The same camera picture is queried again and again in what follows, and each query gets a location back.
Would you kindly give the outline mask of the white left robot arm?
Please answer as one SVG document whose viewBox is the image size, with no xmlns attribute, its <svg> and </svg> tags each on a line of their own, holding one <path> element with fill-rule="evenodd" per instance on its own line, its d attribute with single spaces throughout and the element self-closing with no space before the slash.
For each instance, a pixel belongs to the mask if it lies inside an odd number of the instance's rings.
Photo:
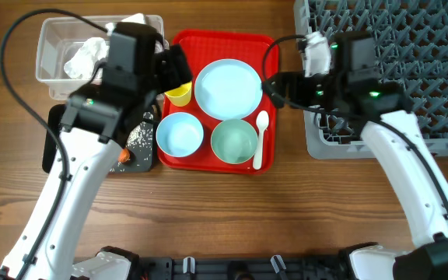
<svg viewBox="0 0 448 280">
<path fill-rule="evenodd" d="M 157 30 L 119 22 L 100 84 L 71 93 L 53 134 L 48 179 L 30 220 L 0 266 L 0 279 L 75 279 L 75 249 L 96 194 L 130 132 L 157 95 L 191 80 L 178 46 L 156 52 Z"/>
</svg>

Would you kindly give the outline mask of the white tissue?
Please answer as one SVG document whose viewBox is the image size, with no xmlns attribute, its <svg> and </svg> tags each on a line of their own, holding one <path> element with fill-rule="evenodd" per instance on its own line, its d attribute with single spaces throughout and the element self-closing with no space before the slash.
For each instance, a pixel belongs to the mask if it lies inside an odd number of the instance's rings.
<svg viewBox="0 0 448 280">
<path fill-rule="evenodd" d="M 109 47 L 101 37 L 91 37 L 65 63 L 65 74 L 71 79 L 91 78 L 96 63 L 107 56 Z"/>
</svg>

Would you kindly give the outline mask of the white rice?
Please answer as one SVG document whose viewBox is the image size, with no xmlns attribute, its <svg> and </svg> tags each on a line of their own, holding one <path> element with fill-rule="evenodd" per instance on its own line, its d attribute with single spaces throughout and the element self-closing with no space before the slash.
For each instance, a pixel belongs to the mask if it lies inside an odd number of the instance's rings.
<svg viewBox="0 0 448 280">
<path fill-rule="evenodd" d="M 146 111 L 144 121 L 138 124 L 128 136 L 125 149 L 131 153 L 127 163 L 118 161 L 110 169 L 110 173 L 144 173 L 152 169 L 156 156 L 155 124 L 158 115 L 153 111 Z"/>
</svg>

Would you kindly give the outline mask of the orange carrot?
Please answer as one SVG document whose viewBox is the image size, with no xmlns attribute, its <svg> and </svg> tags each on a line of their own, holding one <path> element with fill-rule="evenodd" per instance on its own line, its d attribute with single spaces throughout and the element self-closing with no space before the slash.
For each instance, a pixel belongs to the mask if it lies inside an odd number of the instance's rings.
<svg viewBox="0 0 448 280">
<path fill-rule="evenodd" d="M 123 149 L 120 153 L 120 155 L 118 156 L 117 161 L 119 163 L 127 163 L 131 158 L 131 153 L 128 149 Z"/>
</svg>

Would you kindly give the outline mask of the light blue bowl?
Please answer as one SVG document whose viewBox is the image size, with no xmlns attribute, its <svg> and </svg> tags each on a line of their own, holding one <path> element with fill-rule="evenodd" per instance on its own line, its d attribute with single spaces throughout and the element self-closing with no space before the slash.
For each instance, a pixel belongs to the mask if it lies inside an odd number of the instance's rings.
<svg viewBox="0 0 448 280">
<path fill-rule="evenodd" d="M 195 116 L 185 112 L 166 116 L 156 129 L 158 147 L 168 156 L 176 158 L 195 153 L 203 139 L 203 125 Z"/>
</svg>

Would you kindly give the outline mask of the green bowl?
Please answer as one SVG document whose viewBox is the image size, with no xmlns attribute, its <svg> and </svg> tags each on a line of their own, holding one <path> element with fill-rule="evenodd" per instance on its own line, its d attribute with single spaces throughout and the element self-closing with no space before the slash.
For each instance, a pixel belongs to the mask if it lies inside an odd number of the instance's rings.
<svg viewBox="0 0 448 280">
<path fill-rule="evenodd" d="M 211 148 L 215 156 L 224 163 L 237 165 L 251 159 L 258 142 L 254 127 L 241 119 L 230 119 L 219 123 L 212 131 Z"/>
</svg>

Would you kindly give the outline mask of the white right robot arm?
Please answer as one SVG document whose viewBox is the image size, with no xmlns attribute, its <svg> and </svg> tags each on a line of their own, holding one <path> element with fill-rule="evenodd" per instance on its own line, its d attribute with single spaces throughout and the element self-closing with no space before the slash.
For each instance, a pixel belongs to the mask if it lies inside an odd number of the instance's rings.
<svg viewBox="0 0 448 280">
<path fill-rule="evenodd" d="M 289 105 L 346 120 L 382 166 L 404 210 L 414 249 L 365 243 L 341 250 L 346 279 L 448 279 L 448 182 L 425 144 L 398 82 L 383 82 L 366 31 L 295 35 L 302 72 L 266 76 L 276 107 Z"/>
</svg>

